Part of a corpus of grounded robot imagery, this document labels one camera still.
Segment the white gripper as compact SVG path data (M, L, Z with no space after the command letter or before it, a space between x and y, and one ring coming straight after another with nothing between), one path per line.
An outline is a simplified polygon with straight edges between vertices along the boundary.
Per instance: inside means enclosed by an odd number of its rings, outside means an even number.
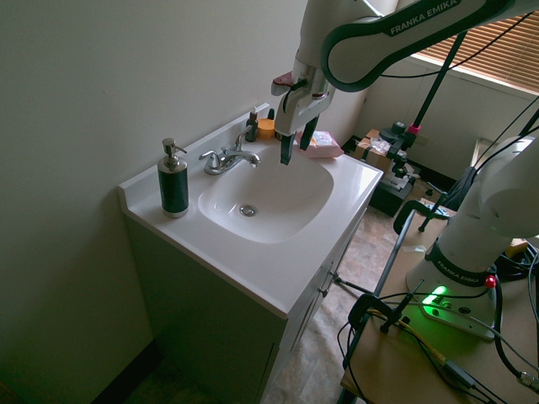
M282 134L280 140L280 162L288 165L291 160L294 132L305 126L300 140L300 149L305 151L316 130L319 115L331 104L334 96L329 89L322 97L314 98L306 89L291 92L287 99L282 99L275 116L275 130Z

